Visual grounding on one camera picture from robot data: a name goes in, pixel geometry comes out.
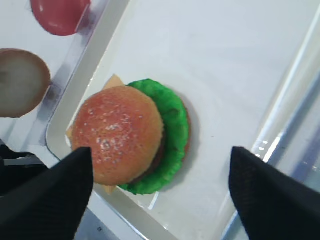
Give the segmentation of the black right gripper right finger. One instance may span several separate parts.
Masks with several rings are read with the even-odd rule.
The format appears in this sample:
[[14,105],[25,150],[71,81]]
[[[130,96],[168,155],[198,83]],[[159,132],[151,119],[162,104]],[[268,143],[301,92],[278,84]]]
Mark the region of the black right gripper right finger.
[[249,239],[320,238],[320,194],[244,147],[231,150],[228,187]]

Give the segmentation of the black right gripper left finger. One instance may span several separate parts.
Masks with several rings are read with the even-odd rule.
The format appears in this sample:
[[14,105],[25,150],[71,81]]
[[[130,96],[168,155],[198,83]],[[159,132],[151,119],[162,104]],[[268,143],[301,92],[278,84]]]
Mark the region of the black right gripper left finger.
[[0,238],[72,240],[94,185],[91,149],[80,147],[55,166],[17,186],[20,173],[5,174],[0,161]]

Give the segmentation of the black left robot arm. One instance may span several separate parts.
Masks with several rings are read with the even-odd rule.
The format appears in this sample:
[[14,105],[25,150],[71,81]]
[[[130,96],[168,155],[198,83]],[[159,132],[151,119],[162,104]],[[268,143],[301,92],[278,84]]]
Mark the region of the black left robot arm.
[[3,197],[48,167],[33,153],[12,151],[0,143],[0,196]]

